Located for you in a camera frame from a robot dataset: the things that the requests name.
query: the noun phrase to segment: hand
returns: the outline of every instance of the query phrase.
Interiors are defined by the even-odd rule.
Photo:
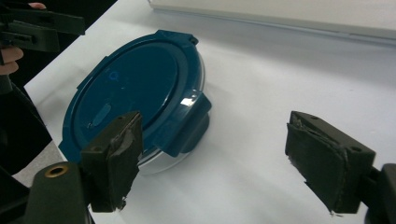
[[[46,5],[42,3],[29,3],[29,6],[35,9],[46,9]]]
[[[9,75],[18,70],[18,64],[15,62],[23,57],[23,51],[17,47],[1,49],[4,65],[0,65],[0,75]]]

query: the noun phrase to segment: blue lid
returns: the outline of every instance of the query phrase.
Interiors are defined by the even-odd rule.
[[[143,116],[144,154],[188,152],[208,126],[211,104],[192,35],[158,31],[105,57],[78,86],[59,145],[69,161],[117,116]]]

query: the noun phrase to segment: white wall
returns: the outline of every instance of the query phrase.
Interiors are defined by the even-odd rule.
[[[395,0],[149,0],[153,8],[396,39]]]

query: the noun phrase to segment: plastic lid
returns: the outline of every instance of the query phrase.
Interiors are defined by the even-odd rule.
[[[60,149],[69,161],[115,117],[143,116],[144,154],[192,150],[208,125],[211,104],[192,35],[158,31],[105,57],[78,86],[64,117]]]

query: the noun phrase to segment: white table surface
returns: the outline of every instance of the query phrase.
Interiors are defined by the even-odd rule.
[[[97,223],[363,223],[331,216],[284,149],[290,111],[325,119],[396,162],[396,48],[152,10],[119,0],[26,85],[53,141],[76,86],[107,55],[159,29],[194,34],[205,62],[210,126],[177,166],[139,175],[126,207]]]

